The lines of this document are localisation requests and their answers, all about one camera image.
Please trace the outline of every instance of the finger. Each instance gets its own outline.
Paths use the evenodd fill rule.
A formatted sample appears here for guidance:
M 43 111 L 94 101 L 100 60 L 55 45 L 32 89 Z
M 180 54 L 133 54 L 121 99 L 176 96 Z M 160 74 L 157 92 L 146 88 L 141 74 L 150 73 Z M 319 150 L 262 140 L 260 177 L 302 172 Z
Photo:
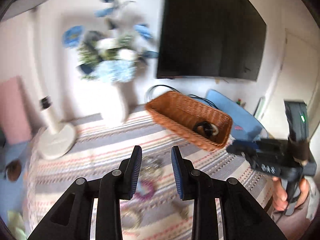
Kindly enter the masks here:
M 277 207 L 281 209 L 286 209 L 288 202 L 287 201 L 282 201 L 277 195 L 273 196 L 273 202 L 276 204 Z
M 277 197 L 280 198 L 282 201 L 286 201 L 288 195 L 281 185 L 281 180 L 279 179 L 277 181 L 274 181 L 273 186 L 274 186 L 274 194 L 277 195 Z
M 272 201 L 272 205 L 278 211 L 284 211 L 284 209 L 285 209 L 285 208 L 282 208 L 282 207 L 278 206 L 277 203 L 274 200 Z
M 300 206 L 301 204 L 303 204 L 307 197 L 308 197 L 308 193 L 309 193 L 309 183 L 306 179 L 302 179 L 299 183 L 299 188 L 300 188 L 300 197 L 297 201 L 296 207 Z

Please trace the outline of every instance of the wall-mounted tv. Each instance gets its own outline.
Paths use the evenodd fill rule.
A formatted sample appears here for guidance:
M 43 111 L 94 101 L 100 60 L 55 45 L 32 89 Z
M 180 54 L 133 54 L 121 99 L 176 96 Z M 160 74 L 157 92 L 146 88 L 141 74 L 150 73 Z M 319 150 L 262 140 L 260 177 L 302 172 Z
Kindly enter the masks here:
M 165 0 L 157 78 L 256 81 L 265 37 L 249 0 Z

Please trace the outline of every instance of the blue floor mat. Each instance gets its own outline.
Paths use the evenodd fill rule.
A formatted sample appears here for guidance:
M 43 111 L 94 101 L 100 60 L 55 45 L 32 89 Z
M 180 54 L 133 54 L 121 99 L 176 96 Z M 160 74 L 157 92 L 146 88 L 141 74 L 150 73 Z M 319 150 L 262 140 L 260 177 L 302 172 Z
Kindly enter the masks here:
M 25 164 L 29 155 L 29 142 L 23 142 L 15 145 L 6 144 L 4 152 L 0 156 L 0 162 L 7 165 L 15 159 L 19 159 L 22 165 L 20 177 L 15 182 L 4 179 L 4 174 L 0 173 L 0 216 L 7 224 L 7 211 L 14 210 L 22 212 L 22 201 L 25 195 L 23 177 L 25 173 Z

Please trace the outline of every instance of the brown wicker basket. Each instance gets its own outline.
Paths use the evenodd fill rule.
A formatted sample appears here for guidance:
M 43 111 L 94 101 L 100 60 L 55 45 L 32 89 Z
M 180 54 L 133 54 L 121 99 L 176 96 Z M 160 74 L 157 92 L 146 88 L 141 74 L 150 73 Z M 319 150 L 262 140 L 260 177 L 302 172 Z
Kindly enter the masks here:
M 221 149 L 228 141 L 232 118 L 188 96 L 169 91 L 147 103 L 146 110 L 154 122 L 206 151 Z M 193 132 L 194 125 L 202 121 L 214 124 L 219 133 L 207 139 Z

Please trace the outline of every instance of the green foliage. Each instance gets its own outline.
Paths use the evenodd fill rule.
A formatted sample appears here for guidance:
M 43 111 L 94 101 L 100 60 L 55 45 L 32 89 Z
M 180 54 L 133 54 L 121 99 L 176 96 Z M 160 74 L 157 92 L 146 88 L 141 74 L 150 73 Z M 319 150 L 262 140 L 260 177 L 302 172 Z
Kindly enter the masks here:
M 77 48 L 77 51 L 81 62 L 89 64 L 93 67 L 100 63 L 98 52 L 95 49 L 90 48 L 87 44 L 82 42 Z
M 97 79 L 98 77 L 95 76 L 95 75 L 91 75 L 91 74 L 84 74 L 81 79 L 86 79 L 86 80 L 95 80 Z
M 100 56 L 103 60 L 116 60 L 118 56 L 118 50 L 119 48 L 106 49 L 102 53 L 100 53 Z
M 118 42 L 121 48 L 130 49 L 132 45 L 132 41 L 133 41 L 133 36 L 127 34 L 127 35 L 121 36 Z

